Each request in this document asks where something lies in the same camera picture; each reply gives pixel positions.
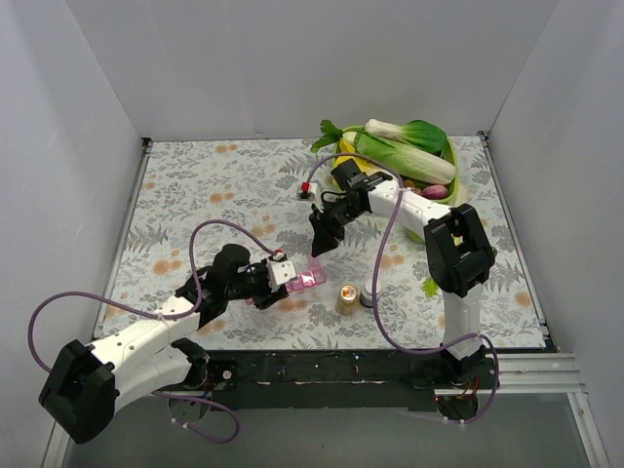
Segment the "clear bottle of yellow pills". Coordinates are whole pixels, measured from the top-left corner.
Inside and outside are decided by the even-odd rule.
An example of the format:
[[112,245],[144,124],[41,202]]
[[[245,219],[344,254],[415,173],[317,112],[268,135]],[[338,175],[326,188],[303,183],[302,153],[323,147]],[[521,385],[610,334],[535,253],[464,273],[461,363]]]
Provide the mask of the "clear bottle of yellow pills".
[[353,285],[344,285],[338,293],[336,311],[342,316],[350,316],[354,313],[358,304],[358,292]]

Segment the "pink weekly pill organizer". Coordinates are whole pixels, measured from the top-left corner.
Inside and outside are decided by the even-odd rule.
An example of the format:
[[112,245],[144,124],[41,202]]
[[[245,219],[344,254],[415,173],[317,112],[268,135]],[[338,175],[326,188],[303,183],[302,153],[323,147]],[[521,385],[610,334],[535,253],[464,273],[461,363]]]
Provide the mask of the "pink weekly pill organizer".
[[297,270],[294,281],[286,284],[288,293],[300,292],[306,289],[322,286],[328,279],[326,270],[316,257],[307,256],[308,266]]

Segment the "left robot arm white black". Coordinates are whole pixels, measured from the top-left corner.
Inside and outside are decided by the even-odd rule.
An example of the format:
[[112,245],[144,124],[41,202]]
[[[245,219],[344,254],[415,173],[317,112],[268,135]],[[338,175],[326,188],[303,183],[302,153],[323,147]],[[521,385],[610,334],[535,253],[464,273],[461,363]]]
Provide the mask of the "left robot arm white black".
[[293,262],[277,252],[259,262],[237,244],[225,245],[155,311],[88,344],[64,345],[39,404],[76,444],[100,434],[128,404],[165,387],[188,390],[209,378],[209,356],[189,338],[222,315],[230,302],[263,310],[288,297]]

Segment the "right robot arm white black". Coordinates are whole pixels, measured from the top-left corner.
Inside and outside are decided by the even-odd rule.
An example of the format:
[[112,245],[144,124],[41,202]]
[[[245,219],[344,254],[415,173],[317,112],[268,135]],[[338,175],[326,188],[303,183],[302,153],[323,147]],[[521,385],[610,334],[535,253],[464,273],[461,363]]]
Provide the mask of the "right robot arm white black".
[[477,211],[468,204],[451,208],[430,201],[406,188],[401,176],[385,166],[367,175],[356,157],[345,154],[344,162],[331,172],[341,190],[335,200],[324,201],[322,189],[311,179],[297,190],[298,199],[312,205],[312,254],[336,249],[344,239],[345,225],[363,214],[384,215],[390,225],[400,224],[418,235],[430,276],[443,293],[445,332],[439,347],[407,352],[439,355],[443,380],[463,387],[476,377],[493,349],[481,333],[481,302],[495,254]]

